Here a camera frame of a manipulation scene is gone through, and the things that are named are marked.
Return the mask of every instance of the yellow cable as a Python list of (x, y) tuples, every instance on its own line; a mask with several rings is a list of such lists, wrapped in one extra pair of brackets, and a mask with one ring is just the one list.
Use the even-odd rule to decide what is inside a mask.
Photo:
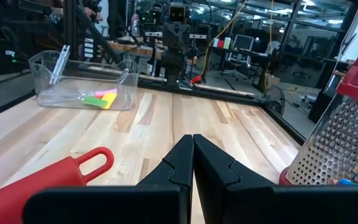
[[(271, 10), (270, 10), (270, 33), (269, 33), (270, 42), (269, 42), (269, 44), (270, 44), (271, 53), (273, 52), (273, 49), (271, 49), (273, 47), (273, 43), (272, 43), (272, 40), (273, 40), (273, 38), (272, 38), (273, 6), (274, 6), (274, 0), (272, 0), (272, 7), (271, 7)], [(269, 84), (269, 80), (268, 80), (268, 78), (266, 76), (267, 70), (269, 69), (269, 66), (270, 66), (270, 62), (267, 64), (267, 69), (266, 69), (266, 72), (265, 72), (265, 81), (264, 81), (265, 86), (264, 86), (263, 91), (267, 90), (267, 84)]]
[(204, 67), (203, 67), (203, 71), (201, 72), (201, 74), (204, 74), (204, 71), (205, 71), (205, 67), (206, 67), (206, 59), (207, 59), (207, 55), (208, 55), (208, 50), (209, 50), (209, 47), (211, 46), (211, 44), (214, 42), (214, 40), (219, 37), (220, 35), (223, 34), (223, 32), (230, 26), (230, 24), (232, 24), (232, 22), (234, 22), (234, 20), (236, 19), (236, 17), (240, 14), (241, 12), (241, 9), (245, 6), (247, 0), (245, 0), (242, 5), (240, 6), (240, 9), (236, 12), (236, 14), (233, 16), (233, 18), (229, 21), (229, 23), (226, 25), (226, 27), (223, 28), (223, 30), (214, 38), (212, 38), (211, 42), (208, 44), (208, 47), (206, 49), (206, 52), (205, 52), (205, 59), (204, 59)]

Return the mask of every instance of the computer monitor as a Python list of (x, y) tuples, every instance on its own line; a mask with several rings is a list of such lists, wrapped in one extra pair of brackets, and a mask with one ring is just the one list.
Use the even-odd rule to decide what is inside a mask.
[[(233, 46), (237, 50), (251, 50), (252, 44), (254, 43), (254, 38), (247, 35), (237, 34), (234, 38)], [(235, 60), (238, 62), (247, 62), (250, 64), (250, 57), (245, 54), (241, 54), (241, 56), (237, 53), (229, 53), (229, 59)]]
[(251, 50), (254, 38), (247, 35), (236, 35), (234, 38), (234, 48)]

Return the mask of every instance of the red rolling pin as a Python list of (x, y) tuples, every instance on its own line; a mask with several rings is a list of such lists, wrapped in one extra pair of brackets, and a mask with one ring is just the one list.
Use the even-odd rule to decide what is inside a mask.
[[(99, 154), (106, 156), (106, 163), (91, 173), (82, 175), (80, 164)], [(114, 156), (110, 149), (97, 147), (76, 159), (70, 156), (66, 157), (30, 176), (1, 188), (0, 223), (21, 224), (22, 209), (33, 194), (47, 187), (85, 186), (86, 183), (109, 170), (113, 163)]]

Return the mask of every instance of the wooden table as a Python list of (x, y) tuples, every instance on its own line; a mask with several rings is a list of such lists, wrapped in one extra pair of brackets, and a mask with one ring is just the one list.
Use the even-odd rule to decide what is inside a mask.
[[(0, 188), (66, 156), (110, 148), (113, 168), (90, 185), (135, 185), (184, 135), (200, 133), (271, 181), (299, 145), (261, 108), (139, 88), (128, 111), (44, 108), (31, 98), (0, 114)], [(84, 174), (103, 156), (81, 166)], [(204, 223), (196, 183), (193, 223)]]
[[(151, 47), (137, 47), (135, 44), (120, 44), (118, 42), (109, 42), (109, 44), (114, 50), (117, 50), (118, 52), (127, 52), (127, 54), (140, 55), (141, 57), (147, 58), (151, 58), (153, 54), (153, 49)], [(157, 49), (155, 51), (155, 59), (161, 60), (163, 52), (163, 50)]]

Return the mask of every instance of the pink sponge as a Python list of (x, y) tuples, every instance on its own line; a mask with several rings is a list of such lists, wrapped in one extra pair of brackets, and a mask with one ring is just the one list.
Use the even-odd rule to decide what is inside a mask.
[(117, 89), (106, 90), (106, 91), (96, 91), (94, 93), (95, 97), (102, 98), (105, 93), (117, 93)]

